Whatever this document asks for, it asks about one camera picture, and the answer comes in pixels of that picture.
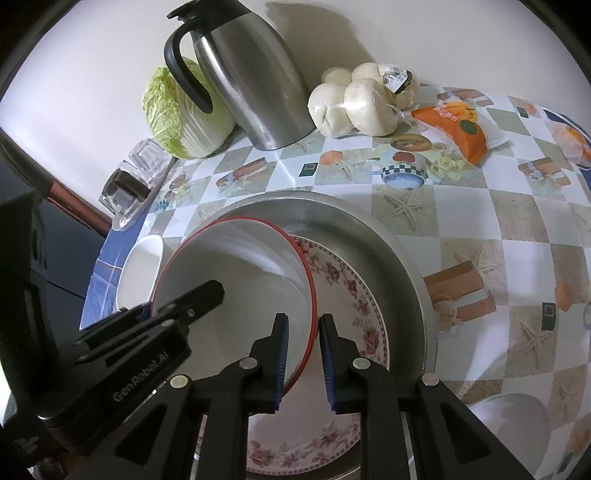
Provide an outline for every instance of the black cabinet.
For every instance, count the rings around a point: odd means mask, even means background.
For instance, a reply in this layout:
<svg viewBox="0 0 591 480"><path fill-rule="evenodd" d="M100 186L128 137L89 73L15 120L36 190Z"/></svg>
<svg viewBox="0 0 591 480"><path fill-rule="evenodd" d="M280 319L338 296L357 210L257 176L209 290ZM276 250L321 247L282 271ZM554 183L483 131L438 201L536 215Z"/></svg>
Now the black cabinet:
<svg viewBox="0 0 591 480"><path fill-rule="evenodd" d="M0 203L32 190L0 161ZM46 200L40 210L47 263L46 313L59 345L78 331L86 289L105 239Z"/></svg>

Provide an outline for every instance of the screw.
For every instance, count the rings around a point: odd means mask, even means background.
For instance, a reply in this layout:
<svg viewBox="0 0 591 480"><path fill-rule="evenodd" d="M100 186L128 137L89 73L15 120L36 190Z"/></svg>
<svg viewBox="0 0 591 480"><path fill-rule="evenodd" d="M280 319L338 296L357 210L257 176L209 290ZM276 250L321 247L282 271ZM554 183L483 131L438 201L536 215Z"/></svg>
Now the screw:
<svg viewBox="0 0 591 480"><path fill-rule="evenodd" d="M424 374L421 377L421 380L423 381L423 385L425 385L425 387L436 387L439 385L439 377L434 374Z"/></svg>
<svg viewBox="0 0 591 480"><path fill-rule="evenodd" d="M188 383L189 379L184 375L175 375L170 379L170 386L173 388L183 388L186 387Z"/></svg>
<svg viewBox="0 0 591 480"><path fill-rule="evenodd" d="M366 358L360 356L359 358L353 360L353 366L357 370L367 370L371 366L371 362Z"/></svg>
<svg viewBox="0 0 591 480"><path fill-rule="evenodd" d="M243 368L244 370L250 370L251 368L255 368L257 365L258 362L256 361L256 358L251 356L244 357L242 360L240 360L240 368Z"/></svg>

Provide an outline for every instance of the label sticker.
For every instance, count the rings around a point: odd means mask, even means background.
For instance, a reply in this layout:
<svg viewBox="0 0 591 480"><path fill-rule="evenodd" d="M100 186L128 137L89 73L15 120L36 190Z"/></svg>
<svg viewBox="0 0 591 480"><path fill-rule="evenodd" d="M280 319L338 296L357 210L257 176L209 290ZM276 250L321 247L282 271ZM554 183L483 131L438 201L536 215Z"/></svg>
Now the label sticker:
<svg viewBox="0 0 591 480"><path fill-rule="evenodd" d="M410 85L412 79L413 74L409 70L404 70L396 65L390 65L382 75L384 85L395 95L402 93Z"/></svg>

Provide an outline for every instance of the plate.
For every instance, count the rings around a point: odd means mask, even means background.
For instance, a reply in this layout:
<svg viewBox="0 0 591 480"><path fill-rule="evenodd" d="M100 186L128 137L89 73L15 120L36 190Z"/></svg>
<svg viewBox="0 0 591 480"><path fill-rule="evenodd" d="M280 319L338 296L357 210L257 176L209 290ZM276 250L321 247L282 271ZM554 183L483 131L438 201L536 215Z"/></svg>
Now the plate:
<svg viewBox="0 0 591 480"><path fill-rule="evenodd" d="M388 367L384 321L366 284L325 247L301 237L295 239L314 278L319 315L332 313L340 336L354 340L361 355ZM251 417L248 431L246 468L265 475L314 470L337 459L359 440L360 415L337 416L330 410L318 339L279 412Z"/></svg>

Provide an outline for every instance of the white wall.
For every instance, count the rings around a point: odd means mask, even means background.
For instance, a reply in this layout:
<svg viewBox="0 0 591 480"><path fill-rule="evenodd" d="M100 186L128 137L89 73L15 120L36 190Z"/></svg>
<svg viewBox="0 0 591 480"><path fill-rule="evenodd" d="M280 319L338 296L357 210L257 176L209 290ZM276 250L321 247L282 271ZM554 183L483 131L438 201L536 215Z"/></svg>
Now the white wall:
<svg viewBox="0 0 591 480"><path fill-rule="evenodd" d="M182 0L82 0L33 50L0 102L0 125L85 199L150 136L145 84ZM531 99L591 131L591 86L518 0L244 0L284 36L314 86L322 70L393 61L420 78ZM192 55L190 41L182 45Z"/></svg>

